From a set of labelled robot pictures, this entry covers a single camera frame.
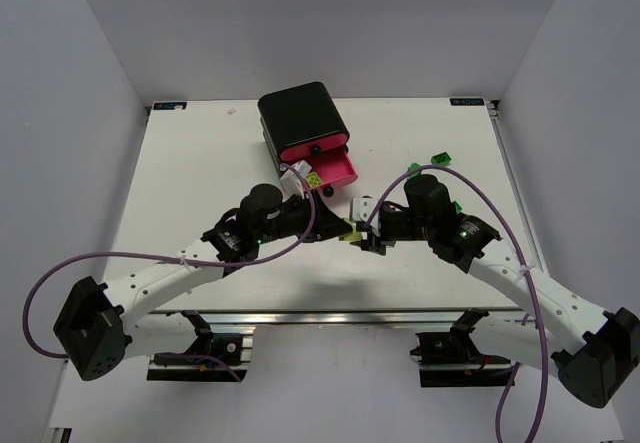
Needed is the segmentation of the yellow-green lego brick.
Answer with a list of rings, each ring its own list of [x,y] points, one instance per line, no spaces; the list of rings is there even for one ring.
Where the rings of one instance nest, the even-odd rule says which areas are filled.
[[[357,226],[355,223],[351,223],[351,231],[349,233],[341,235],[339,237],[339,240],[349,243],[359,242],[362,240],[362,233],[357,230]]]

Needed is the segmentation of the yellow-green lego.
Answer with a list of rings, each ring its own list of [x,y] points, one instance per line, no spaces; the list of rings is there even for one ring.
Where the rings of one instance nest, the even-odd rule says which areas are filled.
[[[322,179],[316,172],[310,172],[306,175],[306,181],[310,188],[319,188],[323,185]]]

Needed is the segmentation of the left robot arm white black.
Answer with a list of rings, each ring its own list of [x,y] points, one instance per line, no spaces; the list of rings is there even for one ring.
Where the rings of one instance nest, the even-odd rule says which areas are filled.
[[[271,184],[254,186],[238,207],[168,262],[124,278],[75,283],[53,330],[78,375],[96,380],[121,361],[160,355],[189,363],[219,355],[214,334],[194,310],[158,314],[180,295],[255,265],[265,243],[297,237],[302,243],[349,233],[351,226],[332,212],[318,192],[285,198]]]

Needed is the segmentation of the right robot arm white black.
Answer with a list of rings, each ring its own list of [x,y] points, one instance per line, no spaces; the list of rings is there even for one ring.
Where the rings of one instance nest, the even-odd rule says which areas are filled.
[[[548,369],[582,403],[605,407],[639,364],[639,319],[585,300],[543,271],[526,266],[516,245],[477,216],[456,209],[432,175],[404,184],[407,204],[370,197],[350,203],[350,219],[365,233],[359,247],[385,254],[399,241],[425,241],[433,253],[489,285],[543,325],[509,324],[486,310],[465,311],[451,328],[470,351]]]

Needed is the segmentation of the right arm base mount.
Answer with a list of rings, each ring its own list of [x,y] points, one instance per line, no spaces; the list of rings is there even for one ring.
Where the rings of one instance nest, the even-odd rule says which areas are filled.
[[[475,326],[490,313],[466,310],[446,332],[416,334],[410,358],[419,367],[422,388],[489,388],[508,386],[514,364],[481,353],[471,341]]]

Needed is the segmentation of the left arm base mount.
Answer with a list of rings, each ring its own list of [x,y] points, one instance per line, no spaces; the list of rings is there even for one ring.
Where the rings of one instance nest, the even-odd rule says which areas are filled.
[[[189,346],[167,350],[150,358],[148,381],[241,383],[248,371],[253,330],[243,327],[212,327],[196,311],[180,313],[186,323]]]

